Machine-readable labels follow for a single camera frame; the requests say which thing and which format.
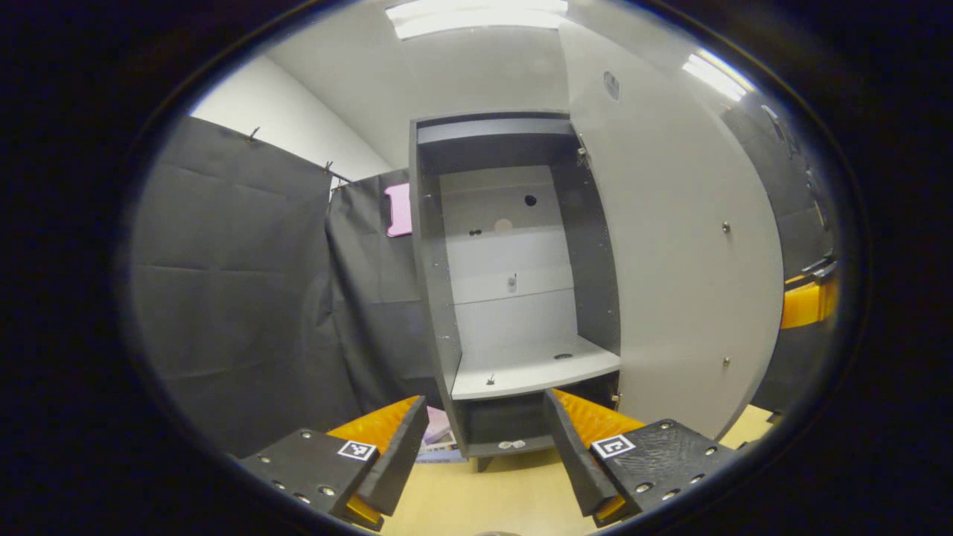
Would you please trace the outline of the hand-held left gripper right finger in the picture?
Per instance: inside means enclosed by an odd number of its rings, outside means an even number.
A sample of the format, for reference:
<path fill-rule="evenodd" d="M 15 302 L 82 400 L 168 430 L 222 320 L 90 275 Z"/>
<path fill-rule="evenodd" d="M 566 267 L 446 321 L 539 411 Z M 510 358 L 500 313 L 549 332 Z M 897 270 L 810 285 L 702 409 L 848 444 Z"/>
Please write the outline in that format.
<path fill-rule="evenodd" d="M 544 418 L 581 514 L 598 527 L 656 510 L 738 457 L 673 418 L 640 423 L 555 388 Z"/>

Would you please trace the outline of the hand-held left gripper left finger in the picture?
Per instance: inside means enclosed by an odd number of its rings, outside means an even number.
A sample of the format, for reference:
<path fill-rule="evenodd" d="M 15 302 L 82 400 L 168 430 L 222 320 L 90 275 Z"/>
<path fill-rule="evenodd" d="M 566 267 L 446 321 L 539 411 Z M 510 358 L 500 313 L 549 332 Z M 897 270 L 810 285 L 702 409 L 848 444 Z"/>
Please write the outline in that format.
<path fill-rule="evenodd" d="M 327 432 L 293 431 L 240 466 L 310 511 L 377 532 L 395 514 L 428 424 L 426 399 L 415 395 Z"/>

